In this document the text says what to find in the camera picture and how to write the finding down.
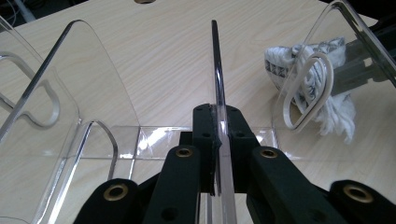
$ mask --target light wood tabletop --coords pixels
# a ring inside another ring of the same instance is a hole
[[[214,103],[211,21],[216,20],[227,105],[239,108],[252,130],[268,138],[271,133],[265,131],[272,130],[278,90],[266,74],[263,53],[273,46],[303,43],[326,6],[317,0],[156,0],[150,4],[90,0],[16,30],[45,58],[70,21],[87,22],[114,63],[140,125],[191,127],[192,110]],[[363,19],[368,25],[375,23]],[[384,89],[389,95],[377,109],[371,105],[375,99],[370,98],[370,92],[357,90],[352,94],[358,111],[357,129],[365,131],[358,132],[351,145],[345,147],[344,136],[320,136],[314,125],[306,130],[310,137],[282,133],[281,149],[310,181],[324,189],[335,180],[349,178],[373,187],[396,203],[396,151],[392,150],[395,125],[387,124],[387,120],[396,119],[396,104],[390,94],[393,88],[381,83],[370,90]],[[138,172],[131,178],[141,183],[155,175],[161,170],[163,157],[135,161],[132,166]],[[100,175],[89,175],[91,172]],[[131,170],[119,172],[123,173],[120,176],[131,176]],[[90,194],[93,189],[84,187],[85,182],[96,186],[103,182],[106,165],[83,161],[77,173],[85,177],[74,180],[72,185],[83,189],[76,195]],[[66,198],[59,223],[72,222],[76,207],[84,200]],[[236,201],[238,221],[251,223],[244,197],[237,195]]]

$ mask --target white cloth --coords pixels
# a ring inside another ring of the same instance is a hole
[[[334,69],[342,66],[346,60],[346,46],[343,37],[305,46],[303,52],[300,52],[301,48],[302,45],[295,45],[292,48],[273,47],[265,51],[265,69],[279,90],[288,76],[296,76],[294,73],[290,74],[292,66],[295,64],[299,71],[304,66],[306,59],[316,51],[326,54]],[[324,81],[321,80],[321,77],[323,77],[321,69],[314,65],[304,78],[304,82],[294,96],[294,103],[301,113],[304,113],[309,104],[318,96],[318,89]],[[316,114],[314,121],[320,122],[320,134],[325,135],[334,131],[338,135],[346,133],[345,142],[349,144],[355,132],[353,121],[355,115],[356,110],[350,98],[350,91],[346,91],[330,96]]]

